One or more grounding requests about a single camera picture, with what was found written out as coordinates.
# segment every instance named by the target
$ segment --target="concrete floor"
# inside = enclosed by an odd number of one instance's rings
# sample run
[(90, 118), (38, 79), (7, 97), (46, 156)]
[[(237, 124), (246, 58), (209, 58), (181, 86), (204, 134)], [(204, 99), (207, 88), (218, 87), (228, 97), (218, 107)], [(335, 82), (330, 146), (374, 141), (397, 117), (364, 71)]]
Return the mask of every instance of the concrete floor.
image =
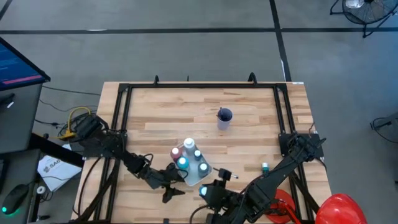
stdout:
[[(333, 0), (278, 0), (281, 28), (360, 27), (329, 16)], [(269, 1), (13, 0), (0, 30), (273, 27)], [(386, 27), (398, 27), (393, 16)], [(292, 81), (305, 82), (324, 145), (333, 193), (357, 201), (369, 223), (396, 223), (398, 147), (369, 128), (398, 110), (398, 32), (283, 33)], [(106, 81), (283, 81), (275, 33), (2, 35), (52, 77), (48, 86), (100, 93)], [(97, 96), (42, 90), (41, 99), (67, 109), (97, 105)], [(40, 104), (37, 119), (63, 122), (66, 113)], [(38, 133), (58, 131), (35, 124)], [(78, 187), (73, 180), (40, 206), (46, 222), (66, 222)]]

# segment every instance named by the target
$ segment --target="cup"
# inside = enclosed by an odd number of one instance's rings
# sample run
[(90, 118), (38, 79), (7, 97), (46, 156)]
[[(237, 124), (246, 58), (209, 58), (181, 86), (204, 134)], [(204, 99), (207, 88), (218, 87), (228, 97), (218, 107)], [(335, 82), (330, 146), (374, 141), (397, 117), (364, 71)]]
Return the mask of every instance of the cup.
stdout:
[(227, 108), (220, 108), (217, 113), (217, 127), (220, 130), (226, 130), (232, 120), (232, 111)]

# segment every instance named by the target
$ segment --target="wooden tabletop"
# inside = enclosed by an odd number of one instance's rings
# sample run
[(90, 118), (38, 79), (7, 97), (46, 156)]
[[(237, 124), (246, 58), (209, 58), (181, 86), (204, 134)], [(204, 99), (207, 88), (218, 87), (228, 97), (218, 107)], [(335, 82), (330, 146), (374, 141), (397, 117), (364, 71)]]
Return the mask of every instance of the wooden tabletop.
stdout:
[[(118, 85), (106, 82), (99, 101), (97, 114), (109, 124), (112, 122)], [(296, 130), (307, 133), (313, 119), (305, 87), (293, 83), (287, 83), (287, 87)], [(286, 130), (289, 130), (282, 93), (280, 100)], [(216, 113), (220, 106), (233, 112), (231, 126), (226, 131), (219, 131), (216, 125)], [(185, 138), (193, 138), (213, 167), (228, 169), (239, 176), (239, 179), (232, 178), (227, 183), (228, 189), (239, 192), (261, 174), (263, 162), (267, 162), (272, 169), (282, 160), (279, 132), (274, 94), (269, 88), (142, 88), (134, 89), (132, 93), (127, 121), (127, 149), (136, 154), (153, 153), (152, 167), (164, 169), (172, 162), (170, 150)], [(90, 159), (85, 162), (75, 208), (82, 182), (94, 161)], [(98, 192), (102, 169), (103, 161), (100, 161), (89, 176), (83, 192), (82, 208), (86, 208)], [(304, 169), (308, 189), (321, 205), (331, 195), (325, 169), (317, 161), (304, 163)], [(201, 184), (209, 184), (217, 178), (217, 172), (213, 172)], [(163, 223), (164, 218), (169, 218), (171, 223), (188, 223), (194, 209), (205, 204), (198, 194), (200, 184), (189, 187), (177, 183), (172, 186), (186, 194), (175, 196), (164, 204), (164, 189), (152, 190), (145, 181), (136, 179), (121, 166), (112, 222)], [(290, 193), (289, 181), (285, 180), (279, 188)], [(102, 218), (107, 204), (108, 195), (104, 197)], [(301, 204), (303, 217), (306, 217)], [(199, 211), (193, 221), (203, 223), (209, 212), (205, 209)], [(257, 222), (271, 223), (265, 216)]]

